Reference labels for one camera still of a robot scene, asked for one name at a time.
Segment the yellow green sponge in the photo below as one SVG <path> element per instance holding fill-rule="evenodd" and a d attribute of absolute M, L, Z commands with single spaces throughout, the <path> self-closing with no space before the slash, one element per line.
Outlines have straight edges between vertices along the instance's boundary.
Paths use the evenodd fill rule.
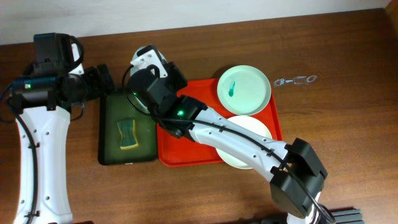
<path fill-rule="evenodd" d="M 136 137 L 136 122 L 134 119 L 125 119 L 117 123 L 121 135 L 120 148 L 129 150 L 139 146 Z"/>

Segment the white plate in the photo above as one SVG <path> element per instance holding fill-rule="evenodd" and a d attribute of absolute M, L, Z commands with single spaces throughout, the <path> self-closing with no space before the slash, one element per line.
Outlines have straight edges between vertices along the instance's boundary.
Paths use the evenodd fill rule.
<path fill-rule="evenodd" d="M 272 134 L 267 128 L 267 126 L 256 118 L 253 118 L 251 116 L 233 116 L 228 118 L 228 120 L 258 135 L 272 139 Z M 222 160 L 228 165 L 238 169 L 252 169 L 251 166 L 236 159 L 233 156 L 230 156 L 229 154 L 223 152 L 222 150 L 216 149 L 216 151 L 218 155 L 222 158 Z"/>

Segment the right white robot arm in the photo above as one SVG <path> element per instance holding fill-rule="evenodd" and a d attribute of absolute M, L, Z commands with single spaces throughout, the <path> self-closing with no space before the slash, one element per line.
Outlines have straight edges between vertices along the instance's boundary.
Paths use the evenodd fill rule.
<path fill-rule="evenodd" d="M 327 171 L 312 146 L 297 138 L 292 144 L 258 135 L 222 117 L 191 96 L 178 96 L 187 80 L 154 45 L 137 51 L 128 88 L 159 126 L 175 138 L 215 147 L 251 166 L 271 187 L 273 201 L 294 223 L 335 223 L 317 196 Z"/>

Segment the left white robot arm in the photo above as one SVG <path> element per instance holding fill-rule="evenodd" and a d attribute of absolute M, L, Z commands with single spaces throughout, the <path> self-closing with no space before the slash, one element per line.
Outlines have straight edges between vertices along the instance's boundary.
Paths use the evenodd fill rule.
<path fill-rule="evenodd" d="M 8 89 L 6 103 L 16 117 L 21 144 L 14 223 L 72 223 L 66 178 L 71 110 L 115 89 L 108 67 L 23 75 Z"/>

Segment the dark green tray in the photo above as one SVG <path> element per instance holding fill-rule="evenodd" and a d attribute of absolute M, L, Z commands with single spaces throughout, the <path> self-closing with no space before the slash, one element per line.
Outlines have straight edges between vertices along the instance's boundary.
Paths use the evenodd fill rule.
<path fill-rule="evenodd" d="M 118 126 L 135 121 L 136 147 L 121 149 Z M 98 162 L 103 166 L 150 162 L 158 158 L 156 124 L 128 102 L 122 90 L 100 98 Z"/>

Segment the red plastic tray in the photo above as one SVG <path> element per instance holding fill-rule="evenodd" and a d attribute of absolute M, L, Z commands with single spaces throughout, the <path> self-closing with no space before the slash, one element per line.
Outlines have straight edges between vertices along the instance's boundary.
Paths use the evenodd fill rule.
<path fill-rule="evenodd" d="M 217 78 L 190 80 L 188 81 L 188 86 L 179 90 L 178 94 L 191 96 L 206 103 L 207 106 L 212 107 L 225 118 L 233 117 L 234 114 L 220 103 L 217 95 L 217 85 Z M 268 105 L 261 112 L 254 114 L 253 117 L 265 124 L 271 132 L 272 139 L 283 140 L 273 97 Z M 192 142 L 187 138 L 177 139 L 160 126 L 157 126 L 157 146 L 160 161 L 169 167 L 214 164 L 223 161 L 215 148 Z"/>

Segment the mint green plate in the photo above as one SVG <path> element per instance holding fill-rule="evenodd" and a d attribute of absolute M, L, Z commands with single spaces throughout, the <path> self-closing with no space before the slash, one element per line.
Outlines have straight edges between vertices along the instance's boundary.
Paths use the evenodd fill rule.
<path fill-rule="evenodd" d="M 256 67 L 237 65 L 225 71 L 216 87 L 220 103 L 229 112 L 250 116 L 260 113 L 271 100 L 271 83 Z"/>

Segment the white marking on table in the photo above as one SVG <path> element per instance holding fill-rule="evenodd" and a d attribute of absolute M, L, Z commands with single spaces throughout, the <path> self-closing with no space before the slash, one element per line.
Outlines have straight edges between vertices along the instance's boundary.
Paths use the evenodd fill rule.
<path fill-rule="evenodd" d="M 310 75 L 310 76 L 297 76 L 291 79 L 285 79 L 285 78 L 280 78 L 276 81 L 274 81 L 273 86 L 278 87 L 282 85 L 309 85 L 316 81 L 318 78 L 317 75 Z"/>

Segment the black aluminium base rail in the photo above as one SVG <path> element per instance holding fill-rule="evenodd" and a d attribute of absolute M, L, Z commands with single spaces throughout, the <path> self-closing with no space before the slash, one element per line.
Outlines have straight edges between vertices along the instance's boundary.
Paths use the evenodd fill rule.
<path fill-rule="evenodd" d="M 363 214 L 357 208 L 340 208 L 330 212 L 336 224 L 364 224 Z M 328 221 L 317 211 L 309 217 L 297 218 L 291 214 L 278 215 L 275 218 L 266 218 L 257 223 L 260 224 L 327 224 Z"/>

